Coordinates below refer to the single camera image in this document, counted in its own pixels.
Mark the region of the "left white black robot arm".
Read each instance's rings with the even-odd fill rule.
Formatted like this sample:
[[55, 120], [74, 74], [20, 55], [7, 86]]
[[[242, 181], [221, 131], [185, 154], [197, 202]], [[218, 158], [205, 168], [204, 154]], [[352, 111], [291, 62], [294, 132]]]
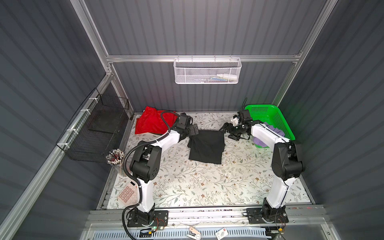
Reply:
[[177, 116], [173, 126], [169, 126], [165, 121], [163, 117], [165, 113], [161, 113], [161, 119], [167, 127], [166, 132], [155, 140], [139, 142], [125, 154], [123, 161], [125, 174], [137, 184], [139, 190], [139, 201], [134, 206], [135, 214], [148, 222], [153, 220], [155, 214], [153, 180], [160, 170], [162, 152], [185, 138], [199, 133], [193, 118], [186, 113], [169, 112]]

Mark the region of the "black t shirt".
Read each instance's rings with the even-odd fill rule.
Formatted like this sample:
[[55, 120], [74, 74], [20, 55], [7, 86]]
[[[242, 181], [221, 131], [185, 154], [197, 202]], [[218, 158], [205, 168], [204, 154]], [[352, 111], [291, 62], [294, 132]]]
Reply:
[[222, 155], [225, 150], [224, 133], [212, 130], [200, 130], [197, 135], [190, 136], [189, 160], [206, 164], [222, 164]]

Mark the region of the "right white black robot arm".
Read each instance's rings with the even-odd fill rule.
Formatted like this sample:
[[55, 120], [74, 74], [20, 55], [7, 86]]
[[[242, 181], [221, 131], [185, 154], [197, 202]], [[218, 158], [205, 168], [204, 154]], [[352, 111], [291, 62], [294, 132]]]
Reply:
[[233, 116], [230, 123], [225, 123], [220, 131], [229, 133], [229, 138], [239, 141], [242, 135], [255, 137], [273, 150], [271, 167], [275, 174], [270, 192], [264, 198], [259, 216], [266, 223], [273, 223], [285, 213], [286, 198], [293, 183], [304, 171], [294, 141], [276, 133], [264, 122], [253, 120], [248, 110], [241, 110]]

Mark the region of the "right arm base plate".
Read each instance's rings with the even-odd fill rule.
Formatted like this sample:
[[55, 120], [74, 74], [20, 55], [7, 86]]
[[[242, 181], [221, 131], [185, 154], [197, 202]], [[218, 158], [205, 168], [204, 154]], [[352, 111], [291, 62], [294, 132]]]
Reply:
[[250, 224], [283, 224], [289, 222], [285, 207], [279, 209], [247, 208], [242, 213]]

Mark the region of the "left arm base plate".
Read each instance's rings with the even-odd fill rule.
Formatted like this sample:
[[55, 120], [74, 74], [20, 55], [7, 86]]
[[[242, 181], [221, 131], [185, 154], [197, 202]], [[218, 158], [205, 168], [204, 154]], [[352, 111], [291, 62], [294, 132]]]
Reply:
[[166, 227], [168, 225], [169, 211], [153, 210], [149, 213], [134, 209], [128, 214], [128, 227]]

